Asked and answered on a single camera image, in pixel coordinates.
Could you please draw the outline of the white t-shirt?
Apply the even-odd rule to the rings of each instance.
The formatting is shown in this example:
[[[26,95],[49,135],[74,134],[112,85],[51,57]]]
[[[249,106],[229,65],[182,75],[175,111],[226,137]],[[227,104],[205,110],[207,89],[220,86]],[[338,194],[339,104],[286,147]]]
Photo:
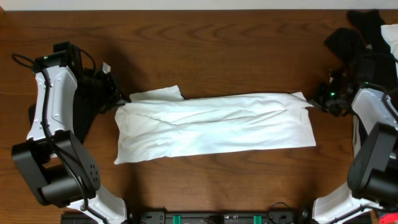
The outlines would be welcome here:
[[[301,92],[186,100],[177,85],[130,95],[118,108],[115,164],[316,145]]]

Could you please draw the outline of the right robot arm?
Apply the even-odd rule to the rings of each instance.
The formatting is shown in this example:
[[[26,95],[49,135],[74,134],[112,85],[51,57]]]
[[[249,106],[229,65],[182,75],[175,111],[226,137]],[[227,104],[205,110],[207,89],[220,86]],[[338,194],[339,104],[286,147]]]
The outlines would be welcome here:
[[[344,223],[371,210],[397,212],[397,110],[380,85],[354,81],[351,103],[366,137],[357,151],[347,181],[316,199],[310,223]]]

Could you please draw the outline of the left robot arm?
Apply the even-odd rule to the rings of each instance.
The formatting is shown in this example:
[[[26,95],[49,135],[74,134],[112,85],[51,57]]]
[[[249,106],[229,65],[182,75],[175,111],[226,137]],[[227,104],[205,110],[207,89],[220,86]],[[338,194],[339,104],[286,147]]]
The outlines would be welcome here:
[[[70,208],[77,216],[63,223],[129,223],[123,199],[102,183],[98,165],[83,142],[97,115],[129,102],[111,68],[86,68],[85,51],[70,42],[35,59],[13,54],[37,82],[25,142],[12,147],[12,159],[35,199],[43,206]]]

